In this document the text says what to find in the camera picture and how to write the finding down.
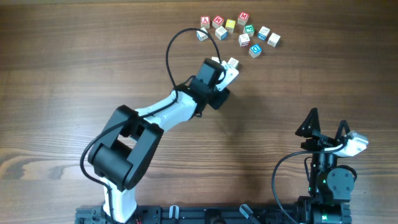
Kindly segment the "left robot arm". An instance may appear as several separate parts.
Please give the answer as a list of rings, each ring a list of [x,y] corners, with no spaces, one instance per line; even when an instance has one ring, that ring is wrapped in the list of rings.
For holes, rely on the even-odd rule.
[[[103,210],[108,220],[126,223],[135,213],[136,185],[143,178],[164,133],[214,110],[228,99],[227,86],[238,76],[234,65],[205,59],[189,85],[181,83],[165,99],[145,108],[118,107],[94,143],[88,162],[105,183]]]

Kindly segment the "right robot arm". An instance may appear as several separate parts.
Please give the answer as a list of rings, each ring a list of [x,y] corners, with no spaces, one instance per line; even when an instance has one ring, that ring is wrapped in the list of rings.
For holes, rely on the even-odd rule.
[[[338,165],[338,156],[332,150],[344,146],[342,131],[348,125],[342,121],[335,138],[321,133],[318,109],[312,108],[295,134],[304,137],[301,148],[312,154],[311,167],[306,167],[308,197],[301,196],[297,202],[299,223],[352,222],[349,201],[354,189],[356,172],[349,166]]]

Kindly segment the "wooden block yellow side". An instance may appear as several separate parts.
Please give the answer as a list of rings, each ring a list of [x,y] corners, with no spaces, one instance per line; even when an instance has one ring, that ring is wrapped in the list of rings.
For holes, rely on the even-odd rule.
[[[238,66],[239,66],[239,60],[237,60],[237,59],[231,57],[231,58],[228,60],[228,64],[231,65],[231,66],[233,66],[235,69],[237,69]]]

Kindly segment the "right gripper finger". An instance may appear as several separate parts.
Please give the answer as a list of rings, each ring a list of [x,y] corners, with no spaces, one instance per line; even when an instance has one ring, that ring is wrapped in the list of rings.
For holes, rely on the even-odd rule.
[[[350,131],[351,130],[349,128],[347,120],[341,120],[337,132],[335,134],[335,139],[342,138],[345,134],[348,134]]]
[[[321,128],[318,117],[318,108],[312,108],[304,122],[296,130],[295,135],[304,138],[314,138],[320,134],[320,131]]]

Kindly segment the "white block red side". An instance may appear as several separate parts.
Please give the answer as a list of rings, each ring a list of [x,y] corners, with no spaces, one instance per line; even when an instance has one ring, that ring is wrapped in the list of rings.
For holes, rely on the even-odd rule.
[[[238,38],[240,47],[245,47],[250,43],[250,36],[248,34],[241,34]]]

